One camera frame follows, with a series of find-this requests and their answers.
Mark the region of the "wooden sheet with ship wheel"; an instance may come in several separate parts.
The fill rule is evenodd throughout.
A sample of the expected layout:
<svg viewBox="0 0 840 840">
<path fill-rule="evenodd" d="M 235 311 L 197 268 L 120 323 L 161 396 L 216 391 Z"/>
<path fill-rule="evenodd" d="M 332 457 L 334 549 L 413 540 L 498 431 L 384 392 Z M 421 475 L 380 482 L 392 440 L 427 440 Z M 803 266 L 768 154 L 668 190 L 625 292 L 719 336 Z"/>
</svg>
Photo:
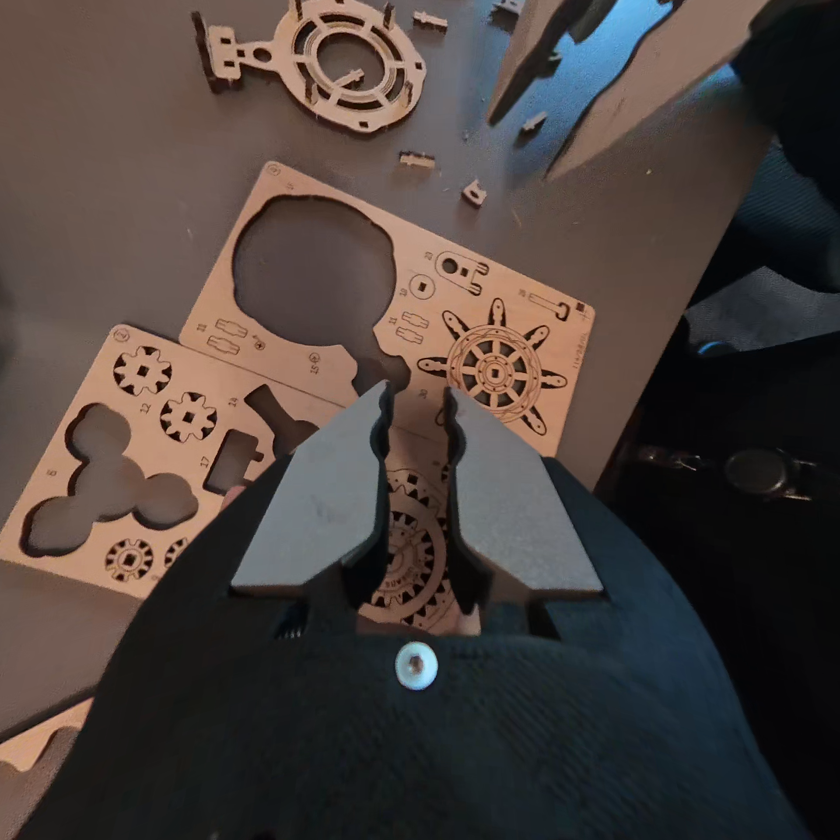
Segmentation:
<svg viewBox="0 0 840 840">
<path fill-rule="evenodd" d="M 374 322 L 377 347 L 411 372 L 395 398 L 397 426 L 443 432 L 443 390 L 459 389 L 541 455 L 557 453 L 592 331 L 594 309 L 492 259 L 325 185 L 267 162 L 182 327 L 187 348 L 346 407 L 359 366 L 338 342 L 280 336 L 264 307 L 235 297 L 235 255 L 253 223 L 280 200 L 349 211 L 388 245 L 395 290 Z"/>
</svg>

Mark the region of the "round wooden frame part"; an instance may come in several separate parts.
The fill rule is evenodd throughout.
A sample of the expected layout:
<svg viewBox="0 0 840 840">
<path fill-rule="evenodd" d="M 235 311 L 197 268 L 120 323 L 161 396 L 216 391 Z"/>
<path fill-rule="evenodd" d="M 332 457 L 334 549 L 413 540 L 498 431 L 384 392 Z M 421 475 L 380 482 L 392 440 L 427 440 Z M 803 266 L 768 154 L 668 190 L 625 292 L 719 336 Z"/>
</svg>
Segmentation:
<svg viewBox="0 0 840 840">
<path fill-rule="evenodd" d="M 351 133 L 381 132 L 416 108 L 426 62 L 396 22 L 394 6 L 382 10 L 356 1 L 289 2 L 271 39 L 244 42 L 228 26 L 191 13 L 205 79 L 219 94 L 241 86 L 244 69 L 272 73 L 315 118 Z M 372 49 L 382 77 L 369 87 L 338 89 L 321 53 L 330 40 L 350 39 Z"/>
</svg>

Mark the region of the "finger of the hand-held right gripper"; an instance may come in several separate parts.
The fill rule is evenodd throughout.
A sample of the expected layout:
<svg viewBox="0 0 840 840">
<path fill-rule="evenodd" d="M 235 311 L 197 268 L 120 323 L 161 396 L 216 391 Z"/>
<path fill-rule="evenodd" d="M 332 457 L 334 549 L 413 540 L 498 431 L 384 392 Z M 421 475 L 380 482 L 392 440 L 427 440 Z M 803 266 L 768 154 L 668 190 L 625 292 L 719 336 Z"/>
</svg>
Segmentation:
<svg viewBox="0 0 840 840">
<path fill-rule="evenodd" d="M 562 37 L 579 44 L 609 15 L 614 1 L 527 1 L 514 27 L 490 97 L 486 120 L 496 125 L 548 64 Z"/>
<path fill-rule="evenodd" d="M 770 1 L 685 1 L 642 37 L 616 78 L 583 111 L 546 173 L 558 179 L 729 63 Z"/>
</svg>

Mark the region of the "person's right forearm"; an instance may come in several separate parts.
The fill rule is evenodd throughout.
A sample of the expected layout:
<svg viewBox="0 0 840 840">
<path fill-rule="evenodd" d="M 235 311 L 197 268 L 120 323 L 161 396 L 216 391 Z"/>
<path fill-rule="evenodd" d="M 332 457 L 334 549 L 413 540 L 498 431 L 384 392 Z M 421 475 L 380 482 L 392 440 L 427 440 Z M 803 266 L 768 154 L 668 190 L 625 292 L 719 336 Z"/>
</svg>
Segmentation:
<svg viewBox="0 0 840 840">
<path fill-rule="evenodd" d="M 839 2 L 793 7 L 732 62 L 797 174 L 839 209 Z"/>
</svg>

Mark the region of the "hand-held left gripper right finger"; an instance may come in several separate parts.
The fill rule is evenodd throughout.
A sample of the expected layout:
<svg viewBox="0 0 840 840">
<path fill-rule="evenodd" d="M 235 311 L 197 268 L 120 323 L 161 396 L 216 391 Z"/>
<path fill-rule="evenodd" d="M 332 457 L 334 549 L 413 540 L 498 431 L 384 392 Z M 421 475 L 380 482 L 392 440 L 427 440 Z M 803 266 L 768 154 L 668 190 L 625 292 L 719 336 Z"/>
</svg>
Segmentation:
<svg viewBox="0 0 840 840">
<path fill-rule="evenodd" d="M 602 595 L 544 458 L 451 386 L 444 390 L 444 426 L 448 573 L 461 611 Z"/>
</svg>

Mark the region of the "wooden sheet with gears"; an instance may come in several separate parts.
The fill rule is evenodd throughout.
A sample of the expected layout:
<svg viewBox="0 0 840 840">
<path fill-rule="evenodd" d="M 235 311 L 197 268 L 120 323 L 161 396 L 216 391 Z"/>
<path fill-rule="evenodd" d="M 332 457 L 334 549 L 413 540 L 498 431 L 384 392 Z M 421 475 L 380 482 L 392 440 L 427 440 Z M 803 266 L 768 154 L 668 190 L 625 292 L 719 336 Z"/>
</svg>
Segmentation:
<svg viewBox="0 0 840 840">
<path fill-rule="evenodd" d="M 2 529 L 2 561 L 144 599 L 230 487 L 256 481 L 342 410 L 120 324 Z M 445 439 L 401 429 L 394 416 L 389 565 L 360 608 L 372 621 L 459 630 L 445 456 Z"/>
</svg>

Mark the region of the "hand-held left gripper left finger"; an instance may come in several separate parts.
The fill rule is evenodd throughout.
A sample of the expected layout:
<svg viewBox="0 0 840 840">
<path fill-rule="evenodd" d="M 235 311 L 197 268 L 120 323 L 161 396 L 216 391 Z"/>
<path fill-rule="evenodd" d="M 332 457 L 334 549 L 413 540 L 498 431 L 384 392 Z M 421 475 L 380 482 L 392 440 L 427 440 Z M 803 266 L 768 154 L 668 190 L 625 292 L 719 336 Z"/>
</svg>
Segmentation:
<svg viewBox="0 0 840 840">
<path fill-rule="evenodd" d="M 302 594 L 336 572 L 351 607 L 370 600 L 389 562 L 393 409 L 392 384 L 380 381 L 297 446 L 234 574 L 234 592 Z"/>
</svg>

